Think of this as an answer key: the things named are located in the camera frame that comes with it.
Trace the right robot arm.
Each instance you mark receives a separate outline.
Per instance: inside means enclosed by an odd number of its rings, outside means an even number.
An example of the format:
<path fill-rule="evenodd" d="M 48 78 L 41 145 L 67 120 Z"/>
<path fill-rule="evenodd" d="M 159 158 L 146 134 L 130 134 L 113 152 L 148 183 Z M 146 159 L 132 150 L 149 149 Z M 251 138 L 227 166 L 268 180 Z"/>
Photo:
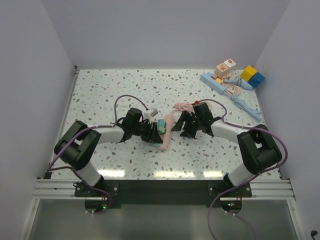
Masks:
<path fill-rule="evenodd" d="M 198 131 L 211 137 L 219 137 L 238 144 L 242 163 L 223 177 L 223 192 L 230 197 L 241 190 L 241 184 L 261 174 L 282 160 L 278 148 L 267 127 L 259 124 L 253 128 L 244 128 L 224 122 L 222 116 L 214 117 L 205 102 L 192 105 L 193 111 L 184 110 L 173 132 L 182 131 L 181 137 L 195 138 Z"/>

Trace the blue power strip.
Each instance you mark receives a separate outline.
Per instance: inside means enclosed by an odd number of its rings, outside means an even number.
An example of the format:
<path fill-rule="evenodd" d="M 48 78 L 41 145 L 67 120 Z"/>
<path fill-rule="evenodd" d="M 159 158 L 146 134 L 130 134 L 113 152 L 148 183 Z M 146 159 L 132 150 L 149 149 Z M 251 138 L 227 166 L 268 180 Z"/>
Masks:
<path fill-rule="evenodd" d="M 213 74 L 211 72 L 203 73 L 200 76 L 200 80 L 205 83 L 207 86 L 212 88 L 220 95 L 224 95 L 226 92 L 226 87 L 222 85 L 222 83 L 218 82 L 216 79 L 213 78 Z"/>

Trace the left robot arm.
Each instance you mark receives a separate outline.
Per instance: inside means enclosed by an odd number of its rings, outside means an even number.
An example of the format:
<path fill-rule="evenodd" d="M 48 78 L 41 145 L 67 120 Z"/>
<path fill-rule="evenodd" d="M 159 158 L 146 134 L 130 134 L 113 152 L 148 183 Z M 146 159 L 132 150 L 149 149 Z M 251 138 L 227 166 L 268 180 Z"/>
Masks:
<path fill-rule="evenodd" d="M 99 144 L 124 143 L 133 136 L 156 146 L 163 144 L 153 117 L 158 111 L 153 108 L 142 112 L 130 108 L 125 117 L 120 118 L 114 126 L 99 125 L 89 127 L 77 120 L 67 130 L 54 147 L 54 154 L 68 164 L 79 178 L 86 182 L 86 191 L 92 196 L 99 196 L 103 190 L 104 178 L 91 163 L 91 157 Z"/>

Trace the pink power strip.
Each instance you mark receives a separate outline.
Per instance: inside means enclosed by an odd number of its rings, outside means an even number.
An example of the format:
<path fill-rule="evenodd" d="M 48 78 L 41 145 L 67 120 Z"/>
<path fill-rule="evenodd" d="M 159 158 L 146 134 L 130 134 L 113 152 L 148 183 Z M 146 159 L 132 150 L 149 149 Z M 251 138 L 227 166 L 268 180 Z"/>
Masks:
<path fill-rule="evenodd" d="M 164 135 L 162 135 L 162 145 L 158 148 L 159 151 L 166 151 L 169 143 L 170 143 L 170 139 L 171 139 L 171 131 L 172 128 L 174 126 L 174 121 L 175 121 L 175 117 L 173 114 L 174 111 L 171 111 L 169 114 L 167 114 L 164 118 L 164 121 L 166 123 L 166 133 Z"/>

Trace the teal plug adapter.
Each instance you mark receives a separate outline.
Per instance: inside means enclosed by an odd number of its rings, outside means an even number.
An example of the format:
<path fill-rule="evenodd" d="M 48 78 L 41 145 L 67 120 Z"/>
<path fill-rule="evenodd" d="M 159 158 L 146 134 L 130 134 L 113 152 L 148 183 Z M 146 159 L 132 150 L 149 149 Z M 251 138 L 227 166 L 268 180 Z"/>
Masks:
<path fill-rule="evenodd" d="M 159 135 L 164 135 L 167 132 L 167 123 L 164 119 L 157 120 L 157 131 Z"/>

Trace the light blue plug adapter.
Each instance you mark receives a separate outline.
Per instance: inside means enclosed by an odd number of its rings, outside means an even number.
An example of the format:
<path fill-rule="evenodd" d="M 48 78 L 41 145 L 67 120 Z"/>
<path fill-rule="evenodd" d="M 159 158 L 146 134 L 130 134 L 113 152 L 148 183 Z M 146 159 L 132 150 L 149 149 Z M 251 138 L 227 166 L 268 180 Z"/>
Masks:
<path fill-rule="evenodd" d="M 158 148 L 158 149 L 163 146 L 162 143 L 152 143 L 152 145 L 153 145 L 154 147 Z"/>

